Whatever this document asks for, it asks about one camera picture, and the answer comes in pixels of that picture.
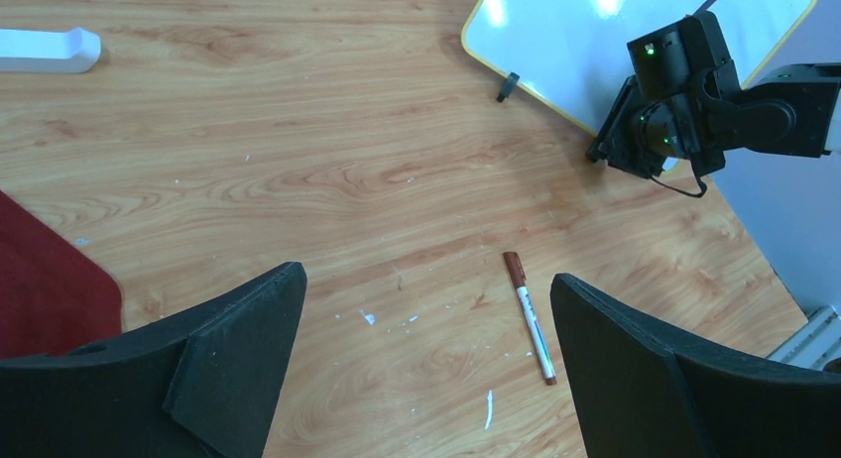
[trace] wooden table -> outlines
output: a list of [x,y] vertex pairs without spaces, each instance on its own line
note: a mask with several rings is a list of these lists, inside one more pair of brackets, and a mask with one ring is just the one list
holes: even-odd
[[109,54],[0,75],[0,188],[117,279],[126,329],[304,263],[267,456],[583,456],[555,273],[759,355],[804,319],[715,188],[595,168],[544,106],[495,103],[459,43],[475,2],[2,0],[4,26],[79,25]]

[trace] white scrap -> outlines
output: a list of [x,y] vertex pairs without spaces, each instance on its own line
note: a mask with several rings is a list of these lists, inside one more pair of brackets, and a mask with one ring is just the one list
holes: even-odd
[[359,313],[362,314],[362,317],[364,317],[366,321],[368,321],[368,324],[371,324],[373,326],[374,323],[377,322],[377,318],[374,317],[374,314],[371,314],[370,312],[365,312],[365,309],[360,309]]
[[485,420],[485,429],[491,427],[491,418],[494,417],[494,391],[488,391],[488,419]]

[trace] white marker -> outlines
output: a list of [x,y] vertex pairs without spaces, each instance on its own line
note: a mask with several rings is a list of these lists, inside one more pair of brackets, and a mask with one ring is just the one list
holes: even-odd
[[543,377],[546,379],[548,385],[553,386],[557,384],[557,377],[555,376],[554,367],[549,358],[549,349],[546,347],[546,341],[543,339],[541,325],[538,324],[538,317],[535,315],[535,309],[532,307],[529,290],[526,289],[526,273],[523,271],[523,264],[520,263],[520,255],[515,252],[505,252],[502,254],[502,257],[505,260],[505,266],[508,267],[511,282],[517,289],[517,297],[520,298],[520,305],[523,307],[523,314],[526,316],[529,332],[532,333],[532,341],[535,343],[538,358],[541,360]]

